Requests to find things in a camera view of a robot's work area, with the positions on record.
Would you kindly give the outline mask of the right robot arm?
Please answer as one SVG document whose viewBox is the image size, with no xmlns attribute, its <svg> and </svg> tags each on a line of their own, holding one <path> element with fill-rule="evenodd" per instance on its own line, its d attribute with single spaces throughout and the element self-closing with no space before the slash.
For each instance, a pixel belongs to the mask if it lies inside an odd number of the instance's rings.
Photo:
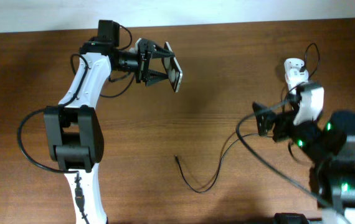
<svg viewBox="0 0 355 224">
<path fill-rule="evenodd" d="M 253 103 L 258 133 L 273 132 L 275 142 L 291 139 L 311 161 L 308 193 L 323 223 L 355 223 L 355 113 L 335 111 L 323 128 L 301 118 L 300 108 L 276 114 Z"/>
</svg>

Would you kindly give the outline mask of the black smartphone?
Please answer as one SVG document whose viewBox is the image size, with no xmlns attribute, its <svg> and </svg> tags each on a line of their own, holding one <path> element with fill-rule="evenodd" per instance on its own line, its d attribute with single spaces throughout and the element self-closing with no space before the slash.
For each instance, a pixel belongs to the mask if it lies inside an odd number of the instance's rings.
<svg viewBox="0 0 355 224">
<path fill-rule="evenodd" d="M 163 63 L 165 72 L 168 75 L 168 79 L 173 88 L 173 91 L 177 93 L 181 86 L 181 81 L 183 77 L 183 72 L 178 63 L 178 60 L 175 56 L 173 56 L 162 58 L 161 61 Z"/>
</svg>

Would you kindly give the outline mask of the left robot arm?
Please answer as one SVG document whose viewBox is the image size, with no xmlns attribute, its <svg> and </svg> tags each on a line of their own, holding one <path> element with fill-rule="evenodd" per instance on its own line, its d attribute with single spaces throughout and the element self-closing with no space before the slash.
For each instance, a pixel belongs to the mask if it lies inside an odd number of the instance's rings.
<svg viewBox="0 0 355 224">
<path fill-rule="evenodd" d="M 108 223 L 98 180 L 104 138 L 95 109 L 112 71 L 133 74 L 133 81 L 147 86 L 169 80 L 174 92 L 181 84 L 182 70 L 168 42 L 138 39 L 126 50 L 119 47 L 120 29 L 115 21 L 99 21 L 97 35 L 79 49 L 68 92 L 44 111 L 50 157 L 67 179 L 77 223 Z"/>
</svg>

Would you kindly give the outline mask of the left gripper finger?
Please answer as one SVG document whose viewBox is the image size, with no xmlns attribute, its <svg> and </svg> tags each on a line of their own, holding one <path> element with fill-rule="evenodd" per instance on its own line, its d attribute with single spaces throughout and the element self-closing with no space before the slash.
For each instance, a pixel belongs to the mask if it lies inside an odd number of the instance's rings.
<svg viewBox="0 0 355 224">
<path fill-rule="evenodd" d="M 154 85 L 160 81 L 167 80 L 169 77 L 166 73 L 158 72 L 156 70 L 147 70 L 144 75 L 144 82 L 146 86 Z"/>
<path fill-rule="evenodd" d="M 169 42 L 165 42 L 163 47 L 156 43 L 150 44 L 150 47 L 151 58 L 171 58 L 175 56 Z"/>
</svg>

